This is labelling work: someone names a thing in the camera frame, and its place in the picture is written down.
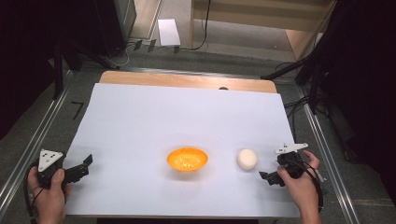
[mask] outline white paper sheet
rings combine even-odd
[[[64,167],[93,155],[74,184],[67,214],[109,217],[297,217],[285,188],[259,171],[276,170],[274,150],[292,143],[279,94],[96,84]],[[179,147],[208,155],[201,170],[173,170]],[[242,170],[251,148],[257,167]]]
[[[174,19],[158,20],[158,29],[160,30],[161,46],[180,46],[180,37]]]

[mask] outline human hand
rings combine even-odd
[[[304,154],[310,160],[309,165],[318,169],[320,164],[318,158],[306,150],[304,151]],[[316,176],[314,170],[308,169],[308,171],[311,175]],[[290,197],[300,210],[301,222],[315,224],[321,223],[318,214],[318,195],[311,176],[304,172],[300,178],[293,179],[290,177],[288,171],[282,166],[277,168],[277,173],[285,182]]]
[[[36,166],[30,170],[28,175],[28,184],[36,198],[35,206],[39,214],[39,223],[62,223],[65,217],[65,197],[70,194],[70,186],[65,186],[64,189],[62,189],[64,169],[57,170],[53,175],[50,189],[42,189],[39,187],[37,173],[38,170]]]

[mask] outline black cable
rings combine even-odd
[[[303,163],[304,163],[305,165],[307,165],[308,168],[312,169],[312,170],[315,172],[315,174],[318,176],[318,174],[317,174],[317,172],[316,172],[317,169],[315,169],[314,167],[312,167],[312,166],[311,166],[308,162],[306,162],[306,161],[303,161]]]
[[[315,109],[320,113],[320,114],[324,114],[324,115],[326,115],[327,116],[327,113],[326,113],[326,111],[322,111],[322,110],[320,110],[319,108],[318,108],[318,105],[316,105],[315,106]]]
[[[285,75],[286,73],[288,73],[294,69],[297,69],[301,66],[311,68],[310,66],[305,65],[305,62],[310,62],[311,57],[312,57],[311,55],[308,55],[305,58],[302,58],[301,60],[299,60],[295,63],[292,63],[291,65],[288,65],[288,66],[280,69],[277,72],[274,72],[273,74],[262,76],[262,77],[260,77],[260,79],[273,80],[273,79],[275,79],[277,77],[281,77],[281,76]]]
[[[305,167],[303,167],[302,165],[300,165],[299,163],[295,162],[295,161],[288,161],[288,160],[279,160],[277,162],[280,161],[286,161],[286,162],[290,162],[293,163],[294,165],[297,165],[298,167],[300,167],[301,169],[303,169],[312,179],[312,183],[314,183],[315,189],[317,190],[317,194],[318,194],[318,210],[319,212],[321,211],[321,209],[323,208],[323,193],[321,191],[320,188],[320,182],[318,181],[317,177],[314,177],[311,172],[308,171],[308,169],[306,169]]]
[[[40,195],[41,192],[43,192],[43,190],[44,190],[44,188],[41,188],[41,190],[40,190],[40,191],[37,193],[37,195],[33,198],[32,207],[35,205],[35,200],[38,198],[38,195]]]
[[[278,64],[278,65],[275,67],[275,72],[277,71],[277,68],[278,68],[280,65],[282,65],[282,64],[285,64],[285,63],[280,63],[280,64]]]
[[[297,112],[298,110],[300,110],[301,108],[297,109],[297,107],[300,104],[305,105],[306,103],[308,103],[309,100],[309,96],[305,96],[303,98],[301,98],[299,101],[297,102],[293,102],[293,103],[288,103],[288,104],[284,104],[285,108],[289,107],[289,106],[293,106],[293,109],[289,112],[289,114],[287,115],[287,117],[289,118],[291,115],[291,134],[293,135],[293,140],[294,142],[297,142],[297,134],[296,134],[296,128],[295,128],[295,123],[294,123],[294,114],[295,112]]]
[[[34,212],[34,208],[33,208],[33,204],[30,204],[30,200],[29,200],[29,189],[28,189],[28,176],[30,173],[30,170],[38,165],[38,160],[35,160],[34,162],[32,162],[32,164],[29,165],[28,169],[26,170],[24,179],[23,179],[23,195],[24,195],[24,199],[25,199],[25,203],[26,203],[26,208],[27,208],[27,212],[29,213],[29,216],[32,218],[31,222],[35,223],[35,212]]]
[[[198,48],[187,49],[187,50],[198,50],[198,49],[200,49],[200,48],[204,45],[204,43],[206,42],[206,37],[207,37],[207,20],[208,20],[208,18],[209,18],[210,3],[211,3],[211,0],[209,0],[209,2],[207,3],[207,11],[206,11],[206,19],[205,19],[205,37],[204,37],[204,41],[202,41],[202,44],[201,44]]]

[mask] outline white ball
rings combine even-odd
[[[257,155],[252,149],[243,149],[238,153],[236,161],[244,170],[252,170],[257,165]]]

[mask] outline table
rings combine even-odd
[[[208,0],[191,1],[190,43],[193,20],[205,20],[207,4]],[[286,29],[298,60],[326,29],[334,6],[331,0],[212,0],[209,20]]]
[[[258,174],[259,170],[275,170],[273,150],[292,141],[274,83],[122,72],[105,72],[100,83],[93,90],[90,106],[64,162],[68,167],[87,153],[93,155],[90,175],[74,186],[66,205],[68,215],[250,219],[299,216],[286,189],[268,186]],[[219,91],[219,87],[230,91]],[[99,96],[101,89],[105,94]],[[227,103],[230,100],[243,102],[243,106]],[[241,118],[241,113],[249,118],[235,119]],[[177,172],[165,158],[172,149],[188,144],[205,150],[209,162],[194,173]],[[258,153],[259,164],[250,172],[236,164],[241,146],[255,148]]]
[[[276,86],[272,81],[229,77],[182,76],[172,74],[107,71],[102,74],[99,82],[206,89],[219,89],[221,87],[226,87],[231,91],[261,91],[276,93]]]

